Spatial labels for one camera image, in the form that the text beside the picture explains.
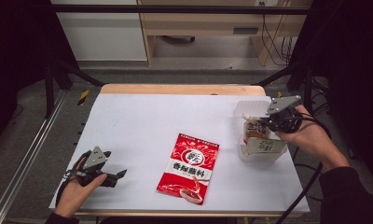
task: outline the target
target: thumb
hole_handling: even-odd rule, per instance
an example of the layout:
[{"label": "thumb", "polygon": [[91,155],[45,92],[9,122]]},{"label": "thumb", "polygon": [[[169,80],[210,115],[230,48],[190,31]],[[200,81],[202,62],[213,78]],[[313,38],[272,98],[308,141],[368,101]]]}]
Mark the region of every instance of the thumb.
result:
[{"label": "thumb", "polygon": [[85,188],[89,190],[89,192],[94,191],[97,189],[107,178],[107,174],[102,174],[94,178]]}]

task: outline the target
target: black sleeve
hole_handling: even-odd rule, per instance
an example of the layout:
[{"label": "black sleeve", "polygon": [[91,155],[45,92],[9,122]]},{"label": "black sleeve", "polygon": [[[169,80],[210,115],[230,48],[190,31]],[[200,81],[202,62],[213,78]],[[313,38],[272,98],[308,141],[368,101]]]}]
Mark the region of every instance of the black sleeve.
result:
[{"label": "black sleeve", "polygon": [[373,195],[351,167],[339,167],[320,177],[324,199],[321,223],[373,223]]},{"label": "black sleeve", "polygon": [[66,218],[51,213],[45,224],[78,224],[79,220],[76,218]]}]

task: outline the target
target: horizontal black bar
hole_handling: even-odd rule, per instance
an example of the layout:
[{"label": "horizontal black bar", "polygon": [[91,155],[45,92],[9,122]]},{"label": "horizontal black bar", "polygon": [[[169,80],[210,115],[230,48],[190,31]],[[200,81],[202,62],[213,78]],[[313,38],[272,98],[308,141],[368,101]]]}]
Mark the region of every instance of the horizontal black bar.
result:
[{"label": "horizontal black bar", "polygon": [[136,6],[136,5],[30,5],[34,10],[85,13],[198,13],[309,15],[327,12],[309,7],[222,7],[222,6]]}]

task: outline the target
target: person's left hand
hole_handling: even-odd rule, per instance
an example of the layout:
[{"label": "person's left hand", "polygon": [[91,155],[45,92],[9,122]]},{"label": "person's left hand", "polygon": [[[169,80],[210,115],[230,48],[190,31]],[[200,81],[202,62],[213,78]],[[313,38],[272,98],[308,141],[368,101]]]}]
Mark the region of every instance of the person's left hand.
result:
[{"label": "person's left hand", "polygon": [[62,197],[54,212],[61,217],[72,218],[90,194],[105,181],[107,175],[97,176],[85,187],[82,187],[75,177],[71,178],[62,192]]}]

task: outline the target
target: yellow and black tape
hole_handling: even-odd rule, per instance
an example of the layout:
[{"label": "yellow and black tape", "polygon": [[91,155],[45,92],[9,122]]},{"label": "yellow and black tape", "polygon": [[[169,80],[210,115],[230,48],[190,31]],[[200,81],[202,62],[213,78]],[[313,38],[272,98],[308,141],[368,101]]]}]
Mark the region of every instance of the yellow and black tape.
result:
[{"label": "yellow and black tape", "polygon": [[79,98],[77,105],[83,105],[85,103],[85,100],[87,99],[89,91],[83,91],[81,94],[81,97]]}]

